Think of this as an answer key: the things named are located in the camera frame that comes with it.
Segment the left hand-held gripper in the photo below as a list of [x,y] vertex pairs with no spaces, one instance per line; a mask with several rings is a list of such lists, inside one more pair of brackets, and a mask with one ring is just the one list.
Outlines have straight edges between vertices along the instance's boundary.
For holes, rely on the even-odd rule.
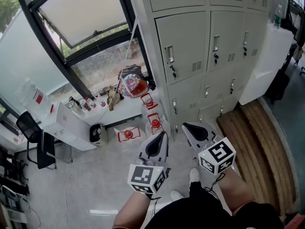
[[165,163],[167,157],[167,133],[162,131],[148,137],[140,145],[139,157],[130,164],[127,183],[135,192],[157,194],[171,171]]

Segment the grey locker door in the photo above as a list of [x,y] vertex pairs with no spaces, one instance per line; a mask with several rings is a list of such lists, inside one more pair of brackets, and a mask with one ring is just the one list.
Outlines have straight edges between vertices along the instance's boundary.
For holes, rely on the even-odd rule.
[[155,20],[168,84],[203,71],[206,13],[182,13]]

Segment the person's right forearm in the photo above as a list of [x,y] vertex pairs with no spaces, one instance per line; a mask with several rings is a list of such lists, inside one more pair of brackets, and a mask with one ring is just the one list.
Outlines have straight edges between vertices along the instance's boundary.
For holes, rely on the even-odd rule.
[[245,204],[255,201],[253,191],[232,168],[225,170],[224,177],[217,184],[233,216]]

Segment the person's left forearm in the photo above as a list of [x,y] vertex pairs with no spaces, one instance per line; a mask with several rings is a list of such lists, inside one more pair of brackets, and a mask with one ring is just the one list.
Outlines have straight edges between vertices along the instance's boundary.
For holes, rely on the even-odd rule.
[[142,193],[133,192],[115,217],[112,229],[140,229],[151,200]]

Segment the person's right white shoe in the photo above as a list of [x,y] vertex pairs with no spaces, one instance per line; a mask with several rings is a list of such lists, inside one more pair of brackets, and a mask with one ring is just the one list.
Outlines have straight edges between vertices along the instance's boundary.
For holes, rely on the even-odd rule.
[[189,173],[190,177],[190,184],[193,182],[199,182],[200,181],[200,174],[197,168],[192,168]]

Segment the person's white shoe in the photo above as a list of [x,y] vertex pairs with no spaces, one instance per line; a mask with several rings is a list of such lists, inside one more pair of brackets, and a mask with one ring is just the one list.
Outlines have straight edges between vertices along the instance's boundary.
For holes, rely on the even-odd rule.
[[173,190],[170,193],[170,196],[171,196],[171,199],[172,199],[173,202],[178,201],[178,200],[184,198],[184,196],[178,190]]
[[200,174],[197,168],[192,168],[189,173],[190,177],[190,184],[193,182],[199,182],[200,181]]

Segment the person's left white shoe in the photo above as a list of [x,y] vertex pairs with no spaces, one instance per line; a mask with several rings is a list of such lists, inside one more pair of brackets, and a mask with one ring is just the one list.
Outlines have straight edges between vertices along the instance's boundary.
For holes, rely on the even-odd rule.
[[170,193],[170,196],[171,196],[171,199],[172,199],[173,202],[178,201],[178,200],[184,198],[184,196],[178,190],[173,190]]

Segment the wooden plank platform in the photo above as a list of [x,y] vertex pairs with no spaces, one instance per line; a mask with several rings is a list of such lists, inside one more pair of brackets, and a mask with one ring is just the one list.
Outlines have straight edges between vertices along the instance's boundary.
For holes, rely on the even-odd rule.
[[236,165],[259,203],[283,216],[296,202],[293,173],[282,141],[262,105],[254,100],[216,119],[236,149]]

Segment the white trash bin black liner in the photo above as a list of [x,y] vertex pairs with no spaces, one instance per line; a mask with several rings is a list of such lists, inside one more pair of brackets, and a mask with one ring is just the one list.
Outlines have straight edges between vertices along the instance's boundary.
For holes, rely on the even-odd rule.
[[102,124],[97,123],[90,127],[90,142],[97,146],[108,144],[108,133]]

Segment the beige cloth pouch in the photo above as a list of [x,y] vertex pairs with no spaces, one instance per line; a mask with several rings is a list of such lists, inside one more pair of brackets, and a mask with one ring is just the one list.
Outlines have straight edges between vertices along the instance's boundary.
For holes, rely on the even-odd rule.
[[116,104],[118,104],[121,100],[124,99],[124,97],[116,92],[116,90],[110,86],[109,87],[109,91],[106,92],[107,93],[107,106],[109,108],[109,111],[113,111],[114,110],[114,106]]

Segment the person's black clothing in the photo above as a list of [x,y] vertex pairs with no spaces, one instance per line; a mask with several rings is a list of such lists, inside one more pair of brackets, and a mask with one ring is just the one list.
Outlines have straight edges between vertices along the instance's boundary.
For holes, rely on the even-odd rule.
[[231,216],[200,182],[192,182],[190,195],[159,210],[145,229],[284,229],[270,204],[250,202]]

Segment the white counter block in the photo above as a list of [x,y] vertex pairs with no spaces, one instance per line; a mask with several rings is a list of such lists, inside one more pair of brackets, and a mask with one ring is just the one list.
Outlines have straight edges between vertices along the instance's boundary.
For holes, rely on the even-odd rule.
[[283,66],[294,35],[291,31],[267,24],[264,43],[250,79],[240,97],[245,105],[265,94],[278,70]]

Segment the large clear jug red label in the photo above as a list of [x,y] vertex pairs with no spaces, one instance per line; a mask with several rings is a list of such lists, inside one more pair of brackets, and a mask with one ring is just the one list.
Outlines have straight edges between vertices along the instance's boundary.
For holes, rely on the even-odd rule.
[[30,78],[23,80],[15,95],[19,103],[38,119],[44,119],[50,113],[51,104],[45,94]]
[[52,104],[49,99],[41,99],[40,103],[35,102],[36,104],[36,116],[38,119],[43,120],[52,114],[54,109],[54,104]]

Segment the black mesh chair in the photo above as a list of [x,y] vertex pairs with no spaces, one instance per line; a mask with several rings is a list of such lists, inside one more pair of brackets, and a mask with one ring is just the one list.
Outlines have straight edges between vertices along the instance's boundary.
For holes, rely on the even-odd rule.
[[[54,137],[44,132],[29,112],[22,113],[16,122],[17,127],[27,139],[27,160],[36,164],[38,169],[56,169]],[[37,161],[29,155],[29,144],[36,144]]]

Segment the clear bottle green label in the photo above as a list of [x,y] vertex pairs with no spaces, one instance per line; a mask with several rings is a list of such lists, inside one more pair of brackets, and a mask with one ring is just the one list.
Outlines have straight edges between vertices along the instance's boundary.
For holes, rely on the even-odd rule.
[[275,13],[274,13],[274,21],[273,21],[273,25],[274,27],[276,27],[277,29],[280,28],[281,26],[281,20],[282,20],[282,16],[283,16],[283,9],[282,9],[282,5],[278,4]]

